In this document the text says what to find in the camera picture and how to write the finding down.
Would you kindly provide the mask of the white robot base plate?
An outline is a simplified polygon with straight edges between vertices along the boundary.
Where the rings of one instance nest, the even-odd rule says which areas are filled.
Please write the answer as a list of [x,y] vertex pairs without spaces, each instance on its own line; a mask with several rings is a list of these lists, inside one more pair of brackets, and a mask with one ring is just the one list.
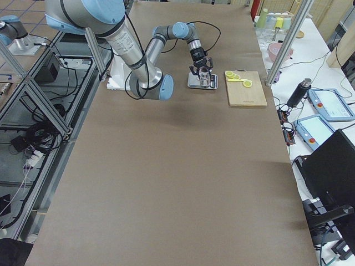
[[114,56],[111,70],[110,70],[110,77],[108,83],[106,85],[108,90],[130,90],[129,82],[125,84],[126,78],[130,74],[130,69],[126,66],[123,62],[121,57]]

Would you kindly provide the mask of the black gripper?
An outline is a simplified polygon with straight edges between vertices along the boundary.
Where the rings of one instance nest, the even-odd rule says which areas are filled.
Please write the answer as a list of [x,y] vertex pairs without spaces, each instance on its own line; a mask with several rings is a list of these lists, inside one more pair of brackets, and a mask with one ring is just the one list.
[[202,47],[194,48],[190,50],[190,54],[193,60],[193,66],[189,66],[190,74],[197,79],[199,69],[201,67],[208,67],[209,69],[213,68],[212,58],[207,57],[207,52],[204,51]]

